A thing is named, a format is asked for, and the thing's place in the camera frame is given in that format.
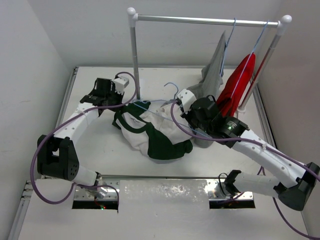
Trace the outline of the green and white t shirt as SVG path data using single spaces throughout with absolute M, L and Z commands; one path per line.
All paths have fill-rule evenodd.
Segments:
M 171 105 L 149 112 L 151 102 L 133 102 L 114 114 L 112 125 L 118 128 L 130 146 L 143 156 L 172 161 L 193 150 L 191 136 L 172 121 Z

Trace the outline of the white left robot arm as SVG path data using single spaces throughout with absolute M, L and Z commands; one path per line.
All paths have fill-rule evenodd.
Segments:
M 126 77 L 97 78 L 91 92 L 79 101 L 70 116 L 79 117 L 56 131 L 39 150 L 37 172 L 79 185 L 94 186 L 98 173 L 80 165 L 75 146 L 86 128 L 103 113 L 104 110 L 98 107 L 120 105 L 128 84 Z

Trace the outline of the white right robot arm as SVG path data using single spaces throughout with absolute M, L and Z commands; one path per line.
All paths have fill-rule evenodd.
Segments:
M 214 141 L 249 157 L 272 176 L 258 176 L 241 170 L 227 174 L 220 189 L 235 196 L 253 192 L 279 199 L 287 207 L 302 211 L 316 185 L 320 167 L 310 162 L 294 162 L 256 135 L 247 124 L 233 116 L 223 116 L 209 96 L 179 96 L 182 117 L 194 129 L 205 132 Z

